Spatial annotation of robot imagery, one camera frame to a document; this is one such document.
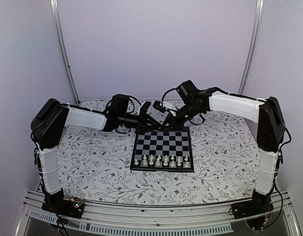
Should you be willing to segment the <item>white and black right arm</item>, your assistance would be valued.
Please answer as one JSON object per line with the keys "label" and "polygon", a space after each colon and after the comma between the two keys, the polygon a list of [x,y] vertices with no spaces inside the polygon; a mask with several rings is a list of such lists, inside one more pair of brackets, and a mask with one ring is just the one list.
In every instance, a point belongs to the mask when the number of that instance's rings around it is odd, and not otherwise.
{"label": "white and black right arm", "polygon": [[184,123],[207,112],[222,112],[245,118],[256,125],[256,143],[260,151],[258,180],[253,192],[254,199],[248,204],[252,214],[259,214],[267,206],[268,196],[275,185],[279,166],[283,163],[284,135],[290,135],[284,122],[278,100],[252,98],[226,92],[218,87],[198,89],[187,80],[174,88],[184,106],[174,109],[164,101],[154,102],[153,107],[162,113],[168,112],[161,129],[180,130]]}

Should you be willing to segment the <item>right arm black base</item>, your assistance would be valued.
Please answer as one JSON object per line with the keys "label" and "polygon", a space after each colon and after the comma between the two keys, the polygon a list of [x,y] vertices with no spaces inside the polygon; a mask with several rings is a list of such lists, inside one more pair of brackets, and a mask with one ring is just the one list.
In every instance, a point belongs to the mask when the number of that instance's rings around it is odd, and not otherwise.
{"label": "right arm black base", "polygon": [[233,215],[234,219],[253,216],[247,220],[247,225],[250,229],[259,231],[267,225],[273,209],[271,193],[262,195],[254,190],[251,200],[232,204],[228,213]]}

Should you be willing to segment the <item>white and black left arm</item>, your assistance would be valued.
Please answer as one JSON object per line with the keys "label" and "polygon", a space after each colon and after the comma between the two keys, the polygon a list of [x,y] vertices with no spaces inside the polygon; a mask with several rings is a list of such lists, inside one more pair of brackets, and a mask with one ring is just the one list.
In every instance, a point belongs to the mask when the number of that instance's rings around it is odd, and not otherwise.
{"label": "white and black left arm", "polygon": [[128,111],[130,96],[116,94],[103,111],[60,103],[50,98],[31,122],[31,139],[37,151],[37,167],[42,178],[42,188],[50,208],[64,213],[67,202],[58,177],[57,149],[70,126],[112,132],[120,126],[132,128],[136,133],[145,133],[160,128],[161,124],[148,114],[150,102],[139,106],[137,113]]}

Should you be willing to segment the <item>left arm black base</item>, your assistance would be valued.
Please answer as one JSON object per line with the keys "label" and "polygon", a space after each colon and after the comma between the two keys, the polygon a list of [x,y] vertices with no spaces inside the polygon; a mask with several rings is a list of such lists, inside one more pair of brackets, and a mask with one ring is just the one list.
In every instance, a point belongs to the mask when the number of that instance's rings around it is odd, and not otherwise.
{"label": "left arm black base", "polygon": [[78,197],[65,199],[63,190],[61,189],[52,195],[48,192],[45,193],[42,209],[58,215],[81,219],[84,211],[84,203],[85,200]]}

